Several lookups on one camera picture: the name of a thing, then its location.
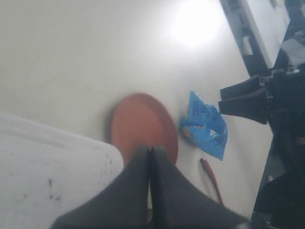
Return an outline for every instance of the orange disc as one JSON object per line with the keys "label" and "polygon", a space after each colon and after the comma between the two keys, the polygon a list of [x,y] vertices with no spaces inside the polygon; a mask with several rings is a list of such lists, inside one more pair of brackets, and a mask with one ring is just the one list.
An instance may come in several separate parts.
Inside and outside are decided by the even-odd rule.
{"label": "orange disc", "polygon": [[133,94],[116,107],[111,141],[121,152],[126,165],[138,146],[163,146],[175,164],[178,157],[178,136],[166,108],[147,94]]}

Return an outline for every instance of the blue plastic bag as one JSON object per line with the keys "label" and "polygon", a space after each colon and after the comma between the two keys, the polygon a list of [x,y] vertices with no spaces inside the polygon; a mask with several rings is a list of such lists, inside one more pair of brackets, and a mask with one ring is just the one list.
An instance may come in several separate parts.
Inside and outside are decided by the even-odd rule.
{"label": "blue plastic bag", "polygon": [[227,142],[227,125],[215,106],[204,104],[190,92],[188,113],[180,120],[184,134],[200,149],[223,160]]}

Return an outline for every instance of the orange frisbee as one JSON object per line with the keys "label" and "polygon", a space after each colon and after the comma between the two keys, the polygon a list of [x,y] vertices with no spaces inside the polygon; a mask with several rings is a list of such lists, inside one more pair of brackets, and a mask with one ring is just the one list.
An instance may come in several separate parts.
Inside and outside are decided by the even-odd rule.
{"label": "orange frisbee", "polygon": [[126,165],[138,146],[163,146],[174,164],[178,157],[178,136],[166,108],[148,94],[125,97],[116,107],[111,125],[111,141]]}

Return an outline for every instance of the white fabric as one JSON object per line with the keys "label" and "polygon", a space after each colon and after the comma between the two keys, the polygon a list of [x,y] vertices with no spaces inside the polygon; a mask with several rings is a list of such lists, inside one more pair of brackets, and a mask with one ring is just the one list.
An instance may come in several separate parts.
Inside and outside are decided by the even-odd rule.
{"label": "white fabric", "polygon": [[0,114],[0,229],[47,229],[122,168],[112,145]]}

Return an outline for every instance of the black object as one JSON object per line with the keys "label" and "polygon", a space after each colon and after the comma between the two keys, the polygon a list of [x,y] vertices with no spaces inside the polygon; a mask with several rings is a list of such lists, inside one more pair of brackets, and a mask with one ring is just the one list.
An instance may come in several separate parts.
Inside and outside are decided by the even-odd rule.
{"label": "black object", "polygon": [[262,124],[280,116],[305,111],[305,76],[274,71],[221,90],[220,113],[252,119]]}
{"label": "black object", "polygon": [[271,153],[279,154],[288,172],[260,190],[255,210],[272,215],[274,227],[305,228],[305,148],[296,144],[305,137],[305,75],[278,70],[258,78],[222,89],[219,109],[269,123],[274,134]]}
{"label": "black object", "polygon": [[143,229],[150,180],[157,229],[230,229],[247,219],[209,199],[178,171],[161,147],[140,147],[98,196],[59,217],[52,229]]}
{"label": "black object", "polygon": [[156,228],[224,229],[246,222],[197,190],[162,147],[152,149],[150,179]]}
{"label": "black object", "polygon": [[59,217],[52,229],[142,229],[147,225],[148,157],[139,147],[103,192]]}

